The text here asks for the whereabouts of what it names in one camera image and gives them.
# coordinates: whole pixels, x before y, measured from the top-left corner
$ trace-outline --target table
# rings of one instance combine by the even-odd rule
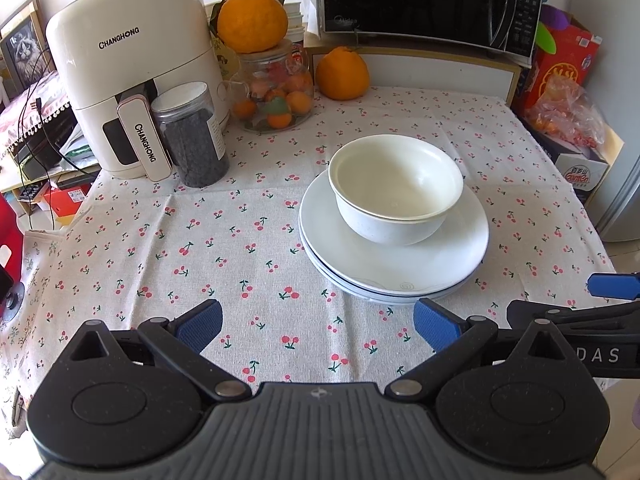
[[[585,281],[613,272],[582,205],[504,102],[472,94],[371,88],[361,99],[315,98],[315,114],[288,132],[231,126],[231,168],[188,189],[173,177],[100,174],[66,233],[25,238],[20,315],[0,326],[0,377],[26,403],[87,319],[111,329],[173,318],[207,298],[223,329],[203,355],[254,388],[262,381],[375,381],[384,386],[433,352],[412,308],[369,304],[313,268],[298,236],[306,186],[357,137],[426,140],[460,166],[490,221],[474,275],[440,303],[461,317],[507,326],[513,299],[575,308],[604,304]]]

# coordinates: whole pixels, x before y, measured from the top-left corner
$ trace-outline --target jar of oranges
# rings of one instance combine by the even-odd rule
[[[219,91],[226,89],[231,113],[245,130],[287,130],[311,115],[313,80],[306,65],[294,58],[289,40],[238,59],[238,72],[220,83]]]

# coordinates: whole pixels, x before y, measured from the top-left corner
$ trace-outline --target microwave control panel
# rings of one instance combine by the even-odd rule
[[[516,0],[516,9],[507,38],[507,52],[531,56],[542,0]]]

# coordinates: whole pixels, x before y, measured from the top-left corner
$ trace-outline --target stack of plates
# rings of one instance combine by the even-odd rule
[[[298,220],[305,253],[324,277],[348,294],[391,305],[456,291],[489,242],[484,209],[466,187],[442,226],[409,246],[376,244],[356,234],[338,211],[326,171],[306,190]]]

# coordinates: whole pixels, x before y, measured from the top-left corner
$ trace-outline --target black cable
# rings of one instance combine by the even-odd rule
[[[48,48],[43,49],[40,52],[40,55],[38,56],[38,58],[36,59],[36,62],[33,65],[33,70],[31,71],[31,79],[33,79],[33,76],[36,72],[36,67],[38,65],[38,62],[40,61],[40,58],[44,55],[44,53],[49,50]],[[49,61],[47,61],[47,64],[45,66],[45,70],[49,67],[49,63],[52,61],[52,58],[49,58]],[[50,176],[49,176],[49,171],[47,171],[47,168],[44,167],[44,164],[42,164],[34,155],[33,155],[33,151],[31,150],[31,147],[29,146],[28,140],[26,139],[26,136],[24,135],[24,124],[22,123],[24,121],[24,113],[27,110],[27,104],[29,103],[29,99],[31,98],[31,96],[33,95],[33,93],[35,92],[36,88],[38,87],[38,85],[40,84],[40,81],[42,81],[42,78],[44,76],[44,71],[42,72],[42,74],[40,75],[40,78],[38,78],[38,80],[36,81],[35,84],[32,84],[33,88],[30,88],[27,91],[27,97],[24,101],[24,106],[22,107],[22,110],[20,111],[20,115],[18,116],[18,140],[20,140],[20,137],[23,137],[24,140],[24,145],[27,147],[27,150],[29,150],[29,154],[31,155],[31,158],[34,158],[36,160],[36,162],[38,164],[40,164],[40,166],[42,167],[42,169],[44,170],[45,174],[47,175],[47,181],[49,182],[49,208],[50,208],[50,202],[51,202],[51,183],[50,183]],[[18,172],[20,173],[20,181],[22,183],[22,188],[26,190],[25,185],[24,185],[24,175],[22,174],[22,169],[20,168],[20,162],[18,162]],[[29,193],[27,193],[27,199],[29,201],[29,228],[33,229],[33,224],[31,223],[31,195],[29,195]],[[53,230],[56,229],[56,224],[55,221],[53,219],[53,209],[50,208],[50,212],[51,212],[51,227]]]
[[[38,111],[38,116],[40,117],[40,123],[42,124],[42,131],[44,133],[45,138],[49,141],[49,144],[53,148],[53,151],[56,152],[60,157],[64,158],[69,164],[71,164],[76,170],[84,173],[87,176],[93,176],[91,173],[87,173],[85,170],[81,170],[74,163],[72,163],[66,156],[64,156],[60,151],[55,147],[51,139],[49,138],[49,134],[47,133],[47,129],[44,127],[44,119],[42,118],[42,99],[36,97],[36,110]]]

